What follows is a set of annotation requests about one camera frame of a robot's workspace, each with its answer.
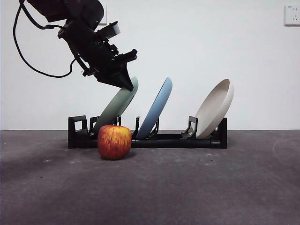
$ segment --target wall socket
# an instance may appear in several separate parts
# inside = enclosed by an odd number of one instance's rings
[[[285,25],[300,25],[300,5],[285,6]]]
[[[103,19],[100,21],[99,26],[100,25],[107,25],[107,4],[105,2],[100,1],[100,3],[103,6],[104,9],[104,16]]]

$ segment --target red apple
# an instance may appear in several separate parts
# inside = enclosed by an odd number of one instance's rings
[[[127,127],[105,125],[98,133],[98,151],[107,159],[121,159],[131,148],[131,131]]]

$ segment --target black cable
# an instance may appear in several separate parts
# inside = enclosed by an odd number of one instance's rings
[[[87,66],[86,66],[86,65],[84,64],[84,62],[81,60],[81,58],[80,58],[78,52],[75,50],[75,48],[74,48],[71,44],[68,43],[68,45],[69,45],[69,48],[70,48],[70,50],[71,50],[71,53],[74,55],[74,58],[76,59],[77,63],[81,66],[81,68],[82,68],[86,73],[88,73],[88,72],[89,72],[89,68],[87,68]]]
[[[26,64],[27,66],[29,66],[32,70],[34,70],[34,71],[36,71],[36,72],[38,72],[38,73],[40,73],[40,74],[43,74],[43,75],[45,75],[45,76],[48,76],[48,77],[63,78],[63,77],[66,77],[66,76],[70,75],[70,74],[72,73],[72,65],[73,65],[73,63],[76,61],[75,59],[74,59],[74,60],[71,62],[71,64],[70,64],[70,72],[68,72],[67,74],[62,75],[62,76],[55,76],[55,75],[46,74],[46,73],[44,73],[44,72],[41,72],[41,71],[35,69],[35,68],[32,67],[32,66],[26,61],[26,59],[23,57],[22,52],[21,52],[21,50],[20,50],[20,48],[19,48],[19,45],[18,45],[18,42],[17,42],[16,35],[15,35],[15,30],[16,30],[16,27],[17,27],[18,18],[19,18],[21,9],[22,9],[22,6],[20,5],[20,7],[19,7],[19,9],[18,9],[18,11],[17,11],[17,14],[16,14],[16,16],[15,16],[15,23],[14,23],[14,28],[13,28],[13,35],[14,35],[15,46],[17,47],[17,50],[18,50],[18,52],[19,52],[19,54],[20,54],[22,60],[23,60],[23,61],[25,62],[25,64]]]
[[[54,29],[55,27],[58,27],[58,28],[61,28],[61,29],[64,29],[64,27],[62,26],[59,26],[59,25],[46,25],[46,26],[41,26],[39,25],[33,18],[32,16],[30,15],[30,13],[28,12],[27,8],[25,7],[24,5],[24,2],[25,0],[19,0],[20,2],[20,6],[22,7],[24,13],[27,15],[28,19],[33,23],[33,25],[35,25],[37,28],[41,29],[41,30],[46,30],[46,29]]]

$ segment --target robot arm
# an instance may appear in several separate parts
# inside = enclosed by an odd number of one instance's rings
[[[30,19],[24,6],[22,9]],[[127,63],[137,58],[133,49],[119,54],[108,39],[120,33],[118,22],[95,32],[104,16],[104,9],[98,0],[27,0],[48,22],[66,20],[60,27],[58,37],[64,39],[76,61],[84,69],[84,76],[94,75],[98,82],[133,90]],[[85,66],[82,59],[89,64]]]

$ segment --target white wall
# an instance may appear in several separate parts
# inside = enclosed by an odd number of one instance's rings
[[[30,70],[18,56],[12,27],[18,1],[1,1],[1,129],[67,129],[68,117],[99,115],[118,88],[83,77],[78,65],[64,79]],[[229,78],[235,98],[230,129],[300,129],[300,27],[284,26],[284,5],[299,0],[110,0],[108,21],[121,34],[120,53],[138,50],[129,63],[140,83],[123,125],[143,120],[167,76],[173,90],[162,129],[185,129],[210,90]],[[41,24],[46,20],[28,5]],[[58,30],[36,29],[24,14],[17,36],[32,65],[61,75],[72,54]]]

